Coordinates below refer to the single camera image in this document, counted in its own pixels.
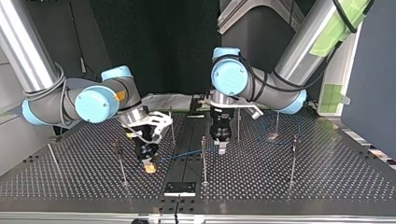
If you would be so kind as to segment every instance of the blue cable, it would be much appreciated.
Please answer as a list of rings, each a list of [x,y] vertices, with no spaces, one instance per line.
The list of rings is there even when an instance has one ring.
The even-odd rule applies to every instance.
[[[193,155],[193,154],[197,154],[197,153],[201,153],[201,152],[202,152],[201,149],[190,151],[190,152],[184,152],[184,153],[180,153],[178,155],[172,156],[172,157],[163,158],[161,161],[168,161],[168,160],[170,161],[170,160],[173,160],[175,158],[189,156],[189,155]]]

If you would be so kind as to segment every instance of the robotic arm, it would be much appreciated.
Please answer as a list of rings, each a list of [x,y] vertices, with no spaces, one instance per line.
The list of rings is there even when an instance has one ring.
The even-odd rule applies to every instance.
[[[127,66],[103,72],[102,83],[69,90],[62,67],[48,55],[23,2],[0,1],[0,46],[24,89],[22,113],[26,120],[34,125],[67,126],[73,120],[99,123],[117,118],[134,140],[146,171],[155,172],[152,158],[171,118],[143,109]]]
[[[213,52],[211,127],[213,139],[225,146],[231,138],[230,120],[235,102],[241,99],[267,105],[275,111],[294,114],[304,105],[306,84],[326,60],[324,71],[336,50],[351,33],[356,33],[374,0],[318,0],[272,72],[250,66],[237,48]],[[256,114],[259,111],[251,107]]]

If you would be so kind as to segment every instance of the dark background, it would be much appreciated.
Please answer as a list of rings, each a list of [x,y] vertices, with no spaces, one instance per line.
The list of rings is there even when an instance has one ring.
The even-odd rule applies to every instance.
[[[313,2],[296,1],[303,13]],[[31,1],[28,9],[67,77],[98,80],[102,71],[126,64],[142,96],[210,88],[212,51],[221,45],[218,0],[49,0]],[[246,40],[238,38],[249,36],[258,53],[246,57],[253,66],[271,70],[294,32],[270,8],[254,8],[238,23],[247,29],[233,46],[242,48]],[[238,23],[230,34],[239,32]],[[86,74],[80,57],[88,65]]]

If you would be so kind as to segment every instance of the small object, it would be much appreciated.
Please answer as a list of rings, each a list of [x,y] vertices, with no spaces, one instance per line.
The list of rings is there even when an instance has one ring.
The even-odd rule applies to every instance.
[[[215,145],[219,145],[219,155],[224,155],[227,150],[228,142],[220,142],[219,140],[215,141]]]
[[[147,174],[154,174],[157,171],[155,164],[150,159],[142,160],[142,162]]]
[[[131,222],[131,224],[149,224],[149,222],[143,219],[135,219],[134,221]]]
[[[169,182],[166,184],[165,197],[195,197],[195,182]]]

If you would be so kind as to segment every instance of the metal plate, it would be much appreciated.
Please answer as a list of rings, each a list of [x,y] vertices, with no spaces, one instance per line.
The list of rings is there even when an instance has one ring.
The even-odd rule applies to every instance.
[[[182,133],[185,115],[174,114],[173,117],[177,140]],[[124,150],[123,164],[128,188],[122,185],[120,164],[113,151],[112,144],[117,138]],[[53,148],[62,175],[46,149],[11,171],[15,174],[11,178],[0,179],[0,202],[24,200],[49,204],[53,201],[85,201],[100,204],[138,200],[154,205],[161,197],[175,144],[171,132],[168,132],[160,143],[161,157],[155,174],[144,172],[143,164],[134,154],[134,142],[125,136],[124,130],[114,119],[87,124]]]
[[[197,213],[393,216],[389,206],[396,205],[396,173],[314,113],[280,115],[275,140],[275,112],[265,111],[258,120],[242,113],[241,140],[233,119],[233,140],[225,155],[218,154],[210,138],[208,119],[209,185],[201,186]],[[301,150],[290,183],[295,134]]]
[[[177,154],[200,148],[201,136],[206,136],[207,187],[201,184],[203,166],[196,153],[172,162],[165,160],[158,174],[148,176],[127,150],[125,166],[131,178],[127,192],[121,186],[111,142],[117,136],[123,147],[133,146],[122,139],[124,133],[118,123],[110,121],[86,125],[56,147],[64,180],[47,151],[0,177],[0,210],[79,214],[162,211],[167,216],[177,212],[180,218],[187,214],[208,218],[394,216],[394,171],[313,111],[281,115],[275,140],[268,139],[275,131],[274,112],[265,111],[259,120],[243,112],[241,141],[236,140],[237,123],[233,119],[233,140],[223,156],[218,155],[209,137],[210,118],[185,119],[185,115],[177,114],[175,124]],[[294,134],[301,136],[301,151],[290,186]],[[170,139],[168,133],[161,145],[165,158],[174,153]],[[196,182],[196,196],[164,198],[165,183],[180,181]]]

